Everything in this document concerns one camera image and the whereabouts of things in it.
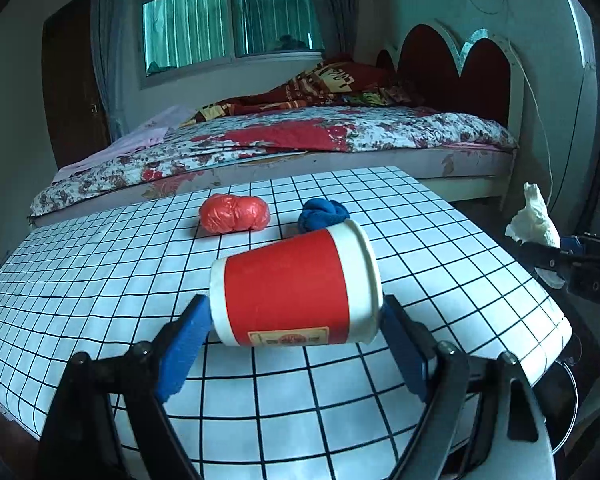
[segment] headboard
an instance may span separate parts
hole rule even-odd
[[[414,83],[425,105],[441,112],[464,112],[492,119],[520,139],[524,74],[509,41],[477,30],[459,48],[440,23],[416,25],[400,53],[387,47],[376,66]]]

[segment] table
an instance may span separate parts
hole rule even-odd
[[[210,191],[144,202],[33,231],[0,270],[0,404],[39,436],[64,364],[77,351],[119,355],[151,340],[208,288],[216,258],[297,234],[302,202],[323,196],[363,225],[386,294],[437,340],[496,357],[514,352],[532,383],[571,336],[542,286],[435,193],[396,167],[318,173],[215,189],[266,200],[261,232],[210,235]],[[132,473],[146,472],[122,398],[115,420]],[[469,435],[477,397],[456,436]],[[231,348],[210,335],[183,390],[165,404],[206,480],[380,480],[423,405],[382,335],[369,345]]]

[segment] white tissue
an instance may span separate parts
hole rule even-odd
[[[549,218],[538,184],[525,182],[525,207],[511,219],[504,234],[515,241],[560,247],[560,235]],[[551,288],[562,288],[564,280],[555,272],[536,267],[538,276]]]

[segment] pink cloth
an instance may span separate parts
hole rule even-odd
[[[94,153],[80,162],[61,168],[52,180],[52,184],[68,179],[76,173],[95,168],[114,158],[131,155],[145,148],[157,146],[164,142],[164,136],[170,129],[177,128],[180,123],[189,119],[192,115],[192,110],[182,106],[167,108],[104,150]]]

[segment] paper cup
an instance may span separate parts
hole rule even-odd
[[[345,220],[216,260],[209,299],[226,345],[369,343],[382,288],[366,233]]]

